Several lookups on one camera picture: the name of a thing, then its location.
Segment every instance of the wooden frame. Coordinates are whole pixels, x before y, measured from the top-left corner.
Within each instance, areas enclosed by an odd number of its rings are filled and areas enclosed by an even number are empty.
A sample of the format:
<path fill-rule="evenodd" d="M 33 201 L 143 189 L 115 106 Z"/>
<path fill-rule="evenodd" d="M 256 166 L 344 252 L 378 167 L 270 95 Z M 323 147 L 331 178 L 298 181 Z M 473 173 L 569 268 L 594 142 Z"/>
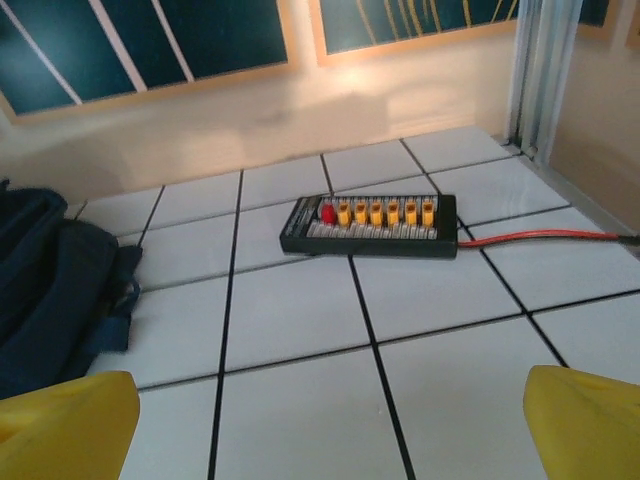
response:
<path fill-rule="evenodd" d="M 0 108 L 4 111 L 9 121 L 14 125 L 30 125 L 34 123 L 57 120 L 76 115 L 86 115 L 91 113 L 104 112 L 119 107 L 129 107 L 141 105 L 154 100 L 162 100 L 171 98 L 176 95 L 202 92 L 221 88 L 228 85 L 235 85 L 241 82 L 259 80 L 263 78 L 274 77 L 278 75 L 290 74 L 299 70 L 300 55 L 298 45 L 295 41 L 295 31 L 293 26 L 293 18 L 288 0 L 277 0 L 278 14 L 282 25 L 282 34 L 284 37 L 285 51 L 287 53 L 287 62 L 277 65 L 269 65 L 266 67 L 256 67 L 249 70 L 240 70 L 227 74 L 217 75 L 215 77 L 196 80 L 191 83 L 179 83 L 176 85 L 168 85 L 154 88 L 145 92 L 130 92 L 113 97 L 101 98 L 100 100 L 92 100 L 81 105 L 69 105 L 41 112 L 27 113 L 24 115 L 16 115 L 13 108 L 0 92 Z"/>
<path fill-rule="evenodd" d="M 629 35 L 627 36 L 627 47 L 640 50 L 640 2 L 638 2 L 633 12 L 633 20 L 631 20 L 631 27 L 629 27 Z"/>
<path fill-rule="evenodd" d="M 607 16 L 604 19 L 602 27 L 594 27 L 593 25 L 578 25 L 578 35 L 601 42 L 609 42 L 613 38 L 613 32 L 616 29 L 618 13 L 620 11 L 620 0 L 609 0 L 607 7 Z"/>
<path fill-rule="evenodd" d="M 375 45 L 347 52 L 329 54 L 327 52 L 327 42 L 324 34 L 324 25 L 322 23 L 321 0 L 309 0 L 309 8 L 311 10 L 311 23 L 316 47 L 316 57 L 318 65 L 321 67 L 343 65 L 345 63 L 359 62 L 369 58 L 410 52 L 427 47 L 438 47 L 450 43 L 465 42 L 486 37 L 488 35 L 514 33 L 516 31 L 517 24 L 516 20 L 508 20 L 495 24 L 451 30 L 443 33 L 424 35 L 419 38 L 411 38 L 383 45 Z"/>

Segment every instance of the red wire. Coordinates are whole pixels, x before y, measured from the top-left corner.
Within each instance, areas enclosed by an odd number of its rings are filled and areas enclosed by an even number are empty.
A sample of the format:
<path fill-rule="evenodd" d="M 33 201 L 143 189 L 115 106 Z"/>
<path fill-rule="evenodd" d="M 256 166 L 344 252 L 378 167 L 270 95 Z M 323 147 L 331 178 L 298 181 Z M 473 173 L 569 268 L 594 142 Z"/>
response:
<path fill-rule="evenodd" d="M 619 238 L 619 236 L 615 233 L 587 232 L 583 230 L 528 230 L 525 232 L 509 233 L 506 235 L 497 235 L 495 237 L 487 237 L 480 238 L 478 240 L 459 242 L 458 246 L 462 248 L 484 247 L 487 245 L 493 245 L 495 243 L 504 243 L 512 240 L 539 237 L 583 238 L 593 240 L 617 240 Z"/>

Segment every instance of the battery charging board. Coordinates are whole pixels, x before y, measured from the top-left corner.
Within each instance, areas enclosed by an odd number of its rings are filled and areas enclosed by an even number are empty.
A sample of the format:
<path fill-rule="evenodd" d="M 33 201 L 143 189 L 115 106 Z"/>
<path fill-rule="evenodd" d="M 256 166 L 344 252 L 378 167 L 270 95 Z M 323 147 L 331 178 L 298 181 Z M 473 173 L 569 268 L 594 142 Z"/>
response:
<path fill-rule="evenodd" d="M 454 195 L 301 197 L 280 234 L 286 253 L 455 258 Z"/>

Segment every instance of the dark blue backpack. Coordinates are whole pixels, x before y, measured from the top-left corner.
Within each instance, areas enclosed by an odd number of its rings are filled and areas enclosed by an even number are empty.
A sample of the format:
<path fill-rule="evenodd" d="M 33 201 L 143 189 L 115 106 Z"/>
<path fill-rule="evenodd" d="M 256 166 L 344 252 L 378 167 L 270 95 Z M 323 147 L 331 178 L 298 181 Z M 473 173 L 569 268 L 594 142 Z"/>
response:
<path fill-rule="evenodd" d="M 86 373 L 128 347 L 140 247 L 67 220 L 47 189 L 0 184 L 0 398 Z"/>

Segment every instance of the beige wall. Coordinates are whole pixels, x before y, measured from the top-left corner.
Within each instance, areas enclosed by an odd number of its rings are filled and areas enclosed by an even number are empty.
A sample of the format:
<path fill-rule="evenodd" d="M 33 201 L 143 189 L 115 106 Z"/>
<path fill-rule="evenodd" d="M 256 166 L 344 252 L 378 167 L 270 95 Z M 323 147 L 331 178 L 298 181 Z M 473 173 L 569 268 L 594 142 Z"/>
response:
<path fill-rule="evenodd" d="M 299 73 L 36 126 L 4 119 L 0 173 L 77 201 L 455 126 L 503 133 L 513 34 L 321 69 L 307 2 L 289 1 Z"/>
<path fill-rule="evenodd" d="M 625 0 L 610 44 L 578 37 L 551 165 L 640 230 L 640 52 L 625 47 L 637 0 Z"/>

